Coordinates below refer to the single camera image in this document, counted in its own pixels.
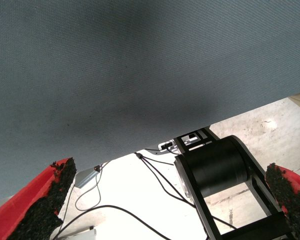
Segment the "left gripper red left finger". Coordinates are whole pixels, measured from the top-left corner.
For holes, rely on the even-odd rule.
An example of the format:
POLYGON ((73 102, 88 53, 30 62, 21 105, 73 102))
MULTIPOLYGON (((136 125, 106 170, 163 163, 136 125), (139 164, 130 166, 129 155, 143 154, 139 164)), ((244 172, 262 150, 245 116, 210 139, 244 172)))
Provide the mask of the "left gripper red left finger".
POLYGON ((72 157, 55 161, 0 206, 0 240, 48 240, 75 178, 72 157))

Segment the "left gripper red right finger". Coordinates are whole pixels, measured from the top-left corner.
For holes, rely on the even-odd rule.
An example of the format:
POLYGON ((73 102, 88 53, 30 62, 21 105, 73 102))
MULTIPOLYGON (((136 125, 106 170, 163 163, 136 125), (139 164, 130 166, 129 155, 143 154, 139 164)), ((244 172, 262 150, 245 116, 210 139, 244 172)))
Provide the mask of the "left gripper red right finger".
POLYGON ((300 240, 300 175, 271 163, 267 166, 265 181, 295 238, 300 240))

